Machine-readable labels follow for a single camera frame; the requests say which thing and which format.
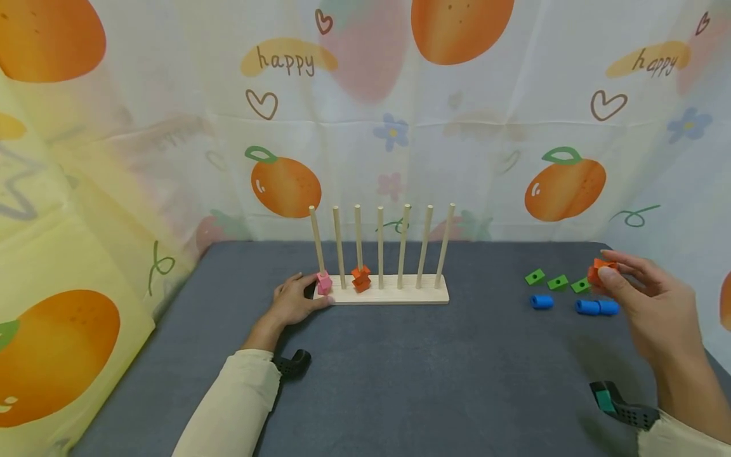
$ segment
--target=hand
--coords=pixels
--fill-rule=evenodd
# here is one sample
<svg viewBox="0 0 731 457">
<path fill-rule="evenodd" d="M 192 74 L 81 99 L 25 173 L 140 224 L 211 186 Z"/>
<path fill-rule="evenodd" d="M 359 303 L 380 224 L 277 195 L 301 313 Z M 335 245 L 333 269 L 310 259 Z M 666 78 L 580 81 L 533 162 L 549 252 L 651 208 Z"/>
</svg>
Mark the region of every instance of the hand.
<svg viewBox="0 0 731 457">
<path fill-rule="evenodd" d="M 601 267 L 603 288 L 594 290 L 621 305 L 635 348 L 654 369 L 705 360 L 695 291 L 654 262 L 617 251 L 602 251 L 619 271 Z"/>
<path fill-rule="evenodd" d="M 274 290 L 272 304 L 251 329 L 249 337 L 241 349 L 260 349 L 274 352 L 279 336 L 288 325 L 298 324 L 316 309 L 327 308 L 335 302 L 332 296 L 317 300 L 305 298 L 305 287 L 312 284 L 317 276 L 302 277 L 302 273 L 291 276 Z"/>
<path fill-rule="evenodd" d="M 302 273 L 297 273 L 289 277 L 284 284 L 274 289 L 272 304 L 262 319 L 272 319 L 282 327 L 286 327 L 298 324 L 313 311 L 327 308 L 335 303 L 332 296 L 320 297 L 317 300 L 305 298 L 305 288 L 316 280 L 315 274 L 303 277 Z"/>
</svg>

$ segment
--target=orange fruit print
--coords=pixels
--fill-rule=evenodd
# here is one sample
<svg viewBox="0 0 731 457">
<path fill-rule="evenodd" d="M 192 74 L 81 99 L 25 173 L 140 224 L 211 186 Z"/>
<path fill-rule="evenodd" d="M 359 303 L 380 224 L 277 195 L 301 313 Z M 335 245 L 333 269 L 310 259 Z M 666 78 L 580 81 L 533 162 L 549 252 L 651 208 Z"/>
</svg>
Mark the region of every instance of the orange fruit print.
<svg viewBox="0 0 731 457">
<path fill-rule="evenodd" d="M 421 55 L 437 65 L 471 61 L 497 42 L 514 0 L 414 0 L 412 32 Z"/>
<path fill-rule="evenodd" d="M 0 67 L 27 83 L 78 78 L 102 61 L 104 27 L 88 0 L 0 0 Z"/>
<path fill-rule="evenodd" d="M 570 154 L 561 159 L 559 153 Z M 534 218 L 556 222 L 578 216 L 594 204 L 604 189 L 607 173 L 602 164 L 583 159 L 574 148 L 551 149 L 543 160 L 553 165 L 533 178 L 526 189 L 526 209 Z"/>
<path fill-rule="evenodd" d="M 114 302 L 68 290 L 0 323 L 0 427 L 15 427 L 76 400 L 109 360 L 119 334 Z"/>
<path fill-rule="evenodd" d="M 322 197 L 317 176 L 294 159 L 277 157 L 261 146 L 249 146 L 244 155 L 257 163 L 251 171 L 251 189 L 269 211 L 295 219 L 310 215 Z"/>
<path fill-rule="evenodd" d="M 731 272 L 721 286 L 721 325 L 731 331 Z"/>
</svg>

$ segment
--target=wooden base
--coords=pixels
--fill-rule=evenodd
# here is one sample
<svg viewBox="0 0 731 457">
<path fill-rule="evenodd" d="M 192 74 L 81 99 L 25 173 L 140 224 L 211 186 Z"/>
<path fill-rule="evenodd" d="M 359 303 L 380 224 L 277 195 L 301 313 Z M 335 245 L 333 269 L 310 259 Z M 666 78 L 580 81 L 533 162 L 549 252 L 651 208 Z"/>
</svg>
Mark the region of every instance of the wooden base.
<svg viewBox="0 0 731 457">
<path fill-rule="evenodd" d="M 416 275 L 403 276 L 404 287 L 396 288 L 398 275 L 383 275 L 383 289 L 378 288 L 378 275 L 371 277 L 371 288 L 363 293 L 355 292 L 352 275 L 345 275 L 346 288 L 340 287 L 340 276 L 330 276 L 333 288 L 330 294 L 335 298 L 335 305 L 446 305 L 450 302 L 447 281 L 442 277 L 439 289 L 434 288 L 436 274 L 421 276 L 421 289 L 416 288 Z M 313 298 L 322 297 L 315 291 Z"/>
</svg>

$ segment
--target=sleeve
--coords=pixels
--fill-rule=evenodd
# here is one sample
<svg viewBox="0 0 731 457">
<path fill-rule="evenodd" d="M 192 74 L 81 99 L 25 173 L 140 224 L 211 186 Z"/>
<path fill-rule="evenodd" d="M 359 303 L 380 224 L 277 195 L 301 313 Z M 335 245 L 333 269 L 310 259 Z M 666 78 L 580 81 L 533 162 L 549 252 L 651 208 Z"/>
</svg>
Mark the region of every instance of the sleeve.
<svg viewBox="0 0 731 457">
<path fill-rule="evenodd" d="M 175 446 L 173 457 L 250 456 L 279 391 L 273 354 L 240 350 L 226 360 Z"/>
<path fill-rule="evenodd" d="M 731 457 L 731 446 L 688 427 L 664 411 L 660 411 L 660 419 L 650 431 L 640 432 L 637 447 L 640 457 Z"/>
</svg>

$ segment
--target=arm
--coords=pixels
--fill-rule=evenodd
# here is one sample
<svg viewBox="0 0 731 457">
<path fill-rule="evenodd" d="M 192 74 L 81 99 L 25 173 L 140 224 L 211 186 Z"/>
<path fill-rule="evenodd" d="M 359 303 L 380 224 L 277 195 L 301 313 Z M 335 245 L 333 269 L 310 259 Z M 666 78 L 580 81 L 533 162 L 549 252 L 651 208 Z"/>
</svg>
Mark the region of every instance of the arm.
<svg viewBox="0 0 731 457">
<path fill-rule="evenodd" d="M 662 411 L 709 437 L 731 443 L 731 409 L 705 353 L 693 360 L 674 360 L 654 372 Z"/>
<path fill-rule="evenodd" d="M 274 290 L 269 310 L 254 324 L 240 350 L 223 369 L 193 413 L 173 457 L 250 456 L 279 391 L 279 371 L 272 363 L 284 328 L 325 308 L 332 299 L 304 298 L 315 275 L 294 275 Z"/>
<path fill-rule="evenodd" d="M 642 456 L 731 456 L 731 409 L 703 348 L 695 292 L 647 259 L 603 252 L 598 292 L 614 297 L 655 374 L 661 418 L 640 434 Z"/>
<path fill-rule="evenodd" d="M 240 350 L 203 397 L 173 457 L 250 456 L 272 410 L 281 376 L 272 353 Z"/>
</svg>

